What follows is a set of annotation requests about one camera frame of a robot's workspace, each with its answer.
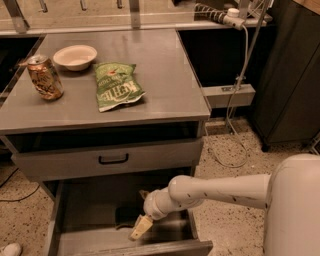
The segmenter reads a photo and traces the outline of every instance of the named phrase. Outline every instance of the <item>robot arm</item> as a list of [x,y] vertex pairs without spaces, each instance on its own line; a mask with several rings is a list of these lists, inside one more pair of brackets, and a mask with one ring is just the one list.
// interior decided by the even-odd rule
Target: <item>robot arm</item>
[[131,239],[138,239],[153,223],[173,211],[188,209],[202,200],[218,200],[265,210],[265,256],[320,255],[320,157],[292,156],[272,175],[202,180],[173,178],[168,187],[150,193]]
[[152,227],[154,220],[160,220],[171,212],[199,206],[204,199],[262,209],[269,179],[267,174],[209,180],[176,176],[168,187],[147,195],[143,206],[146,215],[139,216],[129,238],[139,239]]

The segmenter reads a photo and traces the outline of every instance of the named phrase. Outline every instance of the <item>cabinet top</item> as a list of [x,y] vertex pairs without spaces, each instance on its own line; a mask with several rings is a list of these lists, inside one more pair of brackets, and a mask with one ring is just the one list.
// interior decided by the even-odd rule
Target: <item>cabinet top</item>
[[100,113],[93,66],[82,72],[56,67],[64,87],[57,101],[40,98],[25,70],[0,109],[0,134],[206,120],[210,112],[174,29],[48,34],[37,53],[90,45],[96,63],[136,64],[146,94],[136,103]]

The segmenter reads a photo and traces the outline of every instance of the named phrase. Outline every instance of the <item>beverage can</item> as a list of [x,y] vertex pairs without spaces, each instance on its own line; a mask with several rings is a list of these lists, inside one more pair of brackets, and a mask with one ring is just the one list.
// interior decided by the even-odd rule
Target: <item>beverage can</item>
[[28,71],[32,83],[45,100],[56,100],[63,95],[59,75],[49,57],[35,55],[28,60]]

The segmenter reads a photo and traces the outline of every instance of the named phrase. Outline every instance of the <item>chip bag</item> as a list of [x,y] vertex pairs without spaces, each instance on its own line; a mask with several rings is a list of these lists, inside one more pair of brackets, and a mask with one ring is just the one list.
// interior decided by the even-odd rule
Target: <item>chip bag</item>
[[133,79],[136,65],[123,63],[99,63],[94,65],[96,73],[99,111],[110,110],[120,104],[138,101],[145,92]]

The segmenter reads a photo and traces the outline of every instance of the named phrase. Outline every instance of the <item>white bowl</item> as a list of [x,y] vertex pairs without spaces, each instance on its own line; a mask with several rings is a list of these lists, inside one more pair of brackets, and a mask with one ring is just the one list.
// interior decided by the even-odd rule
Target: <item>white bowl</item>
[[73,45],[57,51],[53,61],[71,71],[81,71],[90,66],[97,57],[97,51],[87,45]]

